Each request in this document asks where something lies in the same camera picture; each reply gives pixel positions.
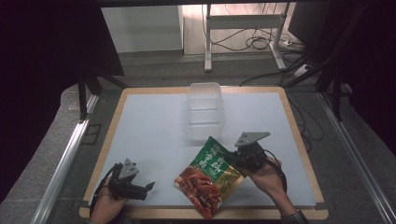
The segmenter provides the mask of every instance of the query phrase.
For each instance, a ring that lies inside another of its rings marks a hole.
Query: white metal desk leg
[[[212,71],[212,43],[210,41],[210,5],[206,11],[205,71]]]
[[[288,10],[289,10],[289,5],[290,3],[286,4],[285,10],[282,12],[282,16],[280,17],[279,20],[279,25],[277,26],[277,31],[276,31],[276,36],[273,42],[270,43],[270,48],[271,51],[273,52],[277,67],[279,70],[285,70],[286,66],[283,63],[282,57],[279,54],[279,50],[277,48],[277,45],[279,44],[279,39],[280,36],[282,35],[283,31],[283,26],[285,25],[286,17],[288,16]]]

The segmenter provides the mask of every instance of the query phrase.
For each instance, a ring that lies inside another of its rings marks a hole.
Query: person's left hand
[[[100,190],[96,205],[93,208],[90,220],[97,224],[106,224],[113,220],[128,202],[128,198],[116,200],[108,189],[109,178]]]

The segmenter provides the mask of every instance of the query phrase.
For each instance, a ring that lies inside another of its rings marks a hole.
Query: gray carpet floor
[[[194,82],[216,81],[223,86],[239,86],[248,78],[276,72],[270,54],[219,55],[212,73],[204,71],[203,57],[120,56],[131,87],[189,86]],[[254,78],[245,85],[275,86],[280,75]],[[313,223],[384,223],[375,203],[354,167],[346,147],[320,103],[311,77],[287,89],[293,114],[301,127],[329,218]],[[84,223],[78,215],[82,197],[119,100],[121,89],[100,79],[104,88],[92,113],[90,127],[78,148],[64,186],[53,206],[48,223]],[[29,223],[78,123],[77,86],[64,91],[62,104],[47,136],[37,149],[21,178],[0,205],[0,223]],[[341,101],[343,123],[388,200],[396,205],[396,158],[360,118],[347,97]],[[97,135],[90,134],[100,129]],[[198,223],[182,220],[142,220],[142,223]]]

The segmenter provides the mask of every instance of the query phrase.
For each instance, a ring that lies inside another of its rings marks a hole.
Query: food package
[[[226,153],[230,152],[210,136],[195,159],[175,179],[176,186],[204,218],[213,217],[244,180],[224,159]]]

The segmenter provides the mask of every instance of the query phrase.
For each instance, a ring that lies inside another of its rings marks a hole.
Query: plaid sleeve
[[[307,224],[309,223],[301,210],[289,217],[282,218],[282,224]]]

